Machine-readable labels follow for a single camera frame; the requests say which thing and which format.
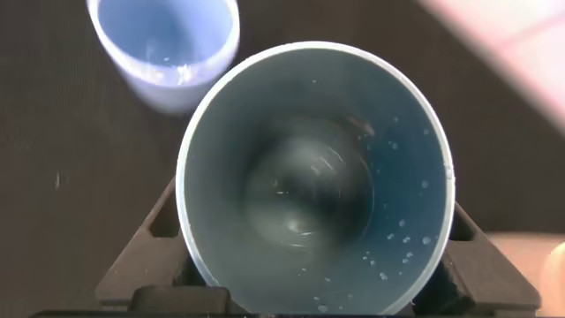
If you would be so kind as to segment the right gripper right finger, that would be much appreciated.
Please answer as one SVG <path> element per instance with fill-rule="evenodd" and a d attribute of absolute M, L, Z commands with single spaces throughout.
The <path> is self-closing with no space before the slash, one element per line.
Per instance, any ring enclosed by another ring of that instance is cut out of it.
<path fill-rule="evenodd" d="M 541 297 L 456 204 L 441 263 L 414 299 L 415 314 L 535 314 Z"/>

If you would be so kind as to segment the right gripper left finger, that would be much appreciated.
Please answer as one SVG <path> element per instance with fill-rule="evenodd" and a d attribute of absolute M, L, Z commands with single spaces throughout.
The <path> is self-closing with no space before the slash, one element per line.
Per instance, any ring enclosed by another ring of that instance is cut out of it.
<path fill-rule="evenodd" d="M 204 309 L 177 217 L 171 180 L 121 254 L 95 288 L 106 308 Z"/>

